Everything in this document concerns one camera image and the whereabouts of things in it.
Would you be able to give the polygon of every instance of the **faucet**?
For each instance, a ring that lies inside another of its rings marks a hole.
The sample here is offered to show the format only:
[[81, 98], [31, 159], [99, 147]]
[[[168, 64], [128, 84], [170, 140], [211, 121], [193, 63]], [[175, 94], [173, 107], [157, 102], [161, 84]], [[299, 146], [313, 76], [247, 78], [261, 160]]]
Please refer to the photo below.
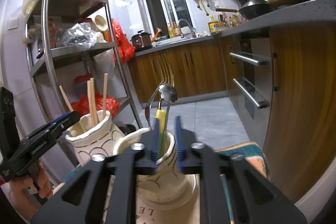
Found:
[[180, 33], [181, 33], [181, 38], [184, 38], [184, 35], [183, 35], [183, 33], [182, 33], [182, 31], [181, 31], [181, 27], [180, 27], [180, 22], [181, 22], [181, 21], [185, 21], [185, 22], [187, 22], [187, 25], [188, 25], [188, 27], [189, 27], [189, 29], [190, 29], [190, 31], [191, 31], [192, 38], [196, 38], [196, 34], [195, 34], [195, 32], [191, 29], [191, 26], [190, 26], [189, 22], [188, 22], [187, 20], [185, 20], [184, 18], [181, 18], [181, 19], [178, 21], [178, 23], [177, 23], [177, 26], [178, 26], [178, 28], [179, 28], [179, 30], [180, 30]]

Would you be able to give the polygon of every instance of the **chopstick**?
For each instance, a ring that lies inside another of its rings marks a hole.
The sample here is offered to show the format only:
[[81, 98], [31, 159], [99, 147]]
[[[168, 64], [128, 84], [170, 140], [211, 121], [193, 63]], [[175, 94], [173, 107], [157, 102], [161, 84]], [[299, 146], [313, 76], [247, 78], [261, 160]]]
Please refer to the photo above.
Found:
[[90, 85], [91, 85], [91, 100], [92, 100], [94, 125], [96, 126], [99, 123], [99, 120], [98, 120], [98, 115], [97, 115], [97, 107], [96, 107], [96, 99], [95, 99], [95, 80], [93, 78], [90, 79]]
[[[72, 108], [72, 106], [71, 106], [71, 104], [70, 104], [70, 102], [69, 102], [69, 100], [68, 100], [68, 97], [67, 97], [67, 95], [65, 94], [65, 92], [64, 92], [64, 90], [63, 90], [63, 88], [62, 88], [61, 85], [59, 86], [59, 89], [61, 90], [61, 93], [62, 93], [62, 95], [63, 95], [63, 98], [64, 98], [65, 103], [66, 103], [67, 106], [68, 106], [68, 109], [69, 109], [70, 111], [73, 111], [74, 109]], [[84, 126], [82, 125], [82, 123], [81, 123], [80, 121], [79, 121], [78, 123], [79, 123], [79, 126], [81, 127], [83, 133], [86, 132], [86, 129], [84, 128]]]
[[103, 90], [103, 119], [106, 117], [106, 93], [107, 93], [107, 77], [108, 77], [108, 73], [104, 74], [104, 90]]
[[95, 118], [93, 116], [93, 109], [92, 109], [92, 99], [91, 99], [91, 81], [87, 81], [87, 96], [89, 101], [89, 108], [90, 108], [90, 117], [91, 117], [91, 124], [95, 126]]

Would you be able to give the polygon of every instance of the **silver screw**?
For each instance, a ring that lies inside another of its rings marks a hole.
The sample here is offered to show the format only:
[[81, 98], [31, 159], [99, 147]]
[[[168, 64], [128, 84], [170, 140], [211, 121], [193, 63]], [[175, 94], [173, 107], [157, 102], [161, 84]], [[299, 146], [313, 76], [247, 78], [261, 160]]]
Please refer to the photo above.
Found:
[[103, 154], [94, 154], [91, 156], [94, 161], [103, 161], [105, 159], [105, 155]]
[[145, 145], [143, 143], [133, 143], [131, 144], [131, 148], [133, 150], [143, 150], [145, 148]]
[[241, 153], [234, 153], [231, 155], [231, 159], [235, 160], [235, 161], [239, 161], [242, 160], [244, 158], [244, 155]]
[[205, 144], [202, 142], [195, 142], [191, 144], [191, 148], [193, 149], [202, 149], [203, 147], [205, 147]]

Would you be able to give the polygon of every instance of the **gray countertop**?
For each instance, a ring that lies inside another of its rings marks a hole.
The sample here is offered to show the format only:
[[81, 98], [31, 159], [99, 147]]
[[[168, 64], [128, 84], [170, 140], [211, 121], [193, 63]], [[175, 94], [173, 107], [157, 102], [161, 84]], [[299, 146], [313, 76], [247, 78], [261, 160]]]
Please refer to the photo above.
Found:
[[251, 19], [248, 22], [240, 24], [239, 26], [222, 33], [163, 44], [161, 46], [137, 52], [135, 56], [137, 57], [171, 47], [186, 45], [194, 42], [208, 41], [216, 37], [225, 37], [228, 35], [266, 27], [318, 21], [336, 21], [336, 0], [312, 0], [303, 2]]

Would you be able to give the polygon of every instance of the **pan handle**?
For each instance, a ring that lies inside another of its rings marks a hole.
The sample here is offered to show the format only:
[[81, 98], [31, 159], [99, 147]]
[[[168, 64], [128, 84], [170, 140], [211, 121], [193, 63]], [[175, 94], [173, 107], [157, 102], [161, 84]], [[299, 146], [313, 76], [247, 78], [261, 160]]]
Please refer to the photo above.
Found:
[[216, 12], [228, 12], [228, 13], [236, 13], [238, 12], [235, 9], [227, 9], [227, 8], [216, 8]]

